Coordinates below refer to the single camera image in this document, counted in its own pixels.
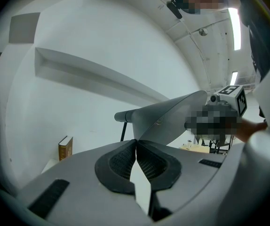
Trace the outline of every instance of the fluorescent light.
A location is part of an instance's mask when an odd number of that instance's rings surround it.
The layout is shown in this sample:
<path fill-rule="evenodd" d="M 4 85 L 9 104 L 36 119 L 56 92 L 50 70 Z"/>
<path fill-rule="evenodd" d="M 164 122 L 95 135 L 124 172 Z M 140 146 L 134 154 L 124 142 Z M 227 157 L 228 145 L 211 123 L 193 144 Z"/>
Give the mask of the fluorescent light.
<path fill-rule="evenodd" d="M 237 78 L 238 78 L 238 72 L 233 72 L 230 85 L 235 85 L 235 82 L 237 81 Z"/>
<path fill-rule="evenodd" d="M 234 50 L 239 50 L 241 48 L 241 32 L 240 32 L 238 10 L 235 8 L 229 8 L 228 11 L 230 14 L 233 28 Z"/>

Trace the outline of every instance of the ceiling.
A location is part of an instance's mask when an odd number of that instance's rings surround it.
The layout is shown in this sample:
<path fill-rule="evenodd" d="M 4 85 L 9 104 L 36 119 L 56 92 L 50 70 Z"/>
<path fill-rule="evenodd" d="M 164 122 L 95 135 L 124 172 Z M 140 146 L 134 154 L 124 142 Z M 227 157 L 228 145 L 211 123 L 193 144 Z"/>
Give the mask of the ceiling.
<path fill-rule="evenodd" d="M 238 71 L 236 84 L 253 84 L 255 71 L 251 59 L 248 29 L 241 24 L 242 48 L 234 51 L 233 32 L 227 10 L 207 15 L 181 11 L 181 23 L 166 7 L 170 0 L 123 0 L 150 17 L 172 39 L 195 73 L 201 89 L 214 92 L 230 84 Z M 201 36 L 200 28 L 208 35 Z"/>

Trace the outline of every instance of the black cable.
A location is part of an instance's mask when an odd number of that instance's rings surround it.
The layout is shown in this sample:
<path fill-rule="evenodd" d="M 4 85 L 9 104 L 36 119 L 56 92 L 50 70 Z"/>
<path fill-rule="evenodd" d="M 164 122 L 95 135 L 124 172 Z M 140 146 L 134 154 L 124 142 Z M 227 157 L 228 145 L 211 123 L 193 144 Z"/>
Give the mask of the black cable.
<path fill-rule="evenodd" d="M 124 128 L 122 129 L 120 141 L 124 141 L 125 133 L 126 133 L 126 128 L 127 128 L 127 122 L 124 123 Z"/>

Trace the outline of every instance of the book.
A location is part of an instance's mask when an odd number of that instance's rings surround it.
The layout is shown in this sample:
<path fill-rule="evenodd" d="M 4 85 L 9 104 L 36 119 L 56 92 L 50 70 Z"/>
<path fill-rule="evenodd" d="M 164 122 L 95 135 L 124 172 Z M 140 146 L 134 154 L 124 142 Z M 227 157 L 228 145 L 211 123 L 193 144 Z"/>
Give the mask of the book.
<path fill-rule="evenodd" d="M 73 143 L 73 137 L 70 137 L 70 136 L 66 136 L 59 143 L 59 160 L 60 161 L 72 155 L 72 143 Z"/>

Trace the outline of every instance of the black rubber pad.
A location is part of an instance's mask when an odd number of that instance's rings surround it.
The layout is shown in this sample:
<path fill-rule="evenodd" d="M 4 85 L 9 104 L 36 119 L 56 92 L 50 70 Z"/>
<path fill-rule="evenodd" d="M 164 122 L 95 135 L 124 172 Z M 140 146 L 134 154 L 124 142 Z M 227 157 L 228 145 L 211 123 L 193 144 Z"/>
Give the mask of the black rubber pad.
<path fill-rule="evenodd" d="M 206 159 L 202 159 L 201 161 L 199 161 L 199 163 L 210 166 L 210 167 L 214 167 L 214 168 L 220 168 L 222 165 L 220 162 L 210 161 Z"/>
<path fill-rule="evenodd" d="M 68 187 L 69 182 L 61 179 L 55 180 L 28 208 L 34 214 L 45 218 Z"/>

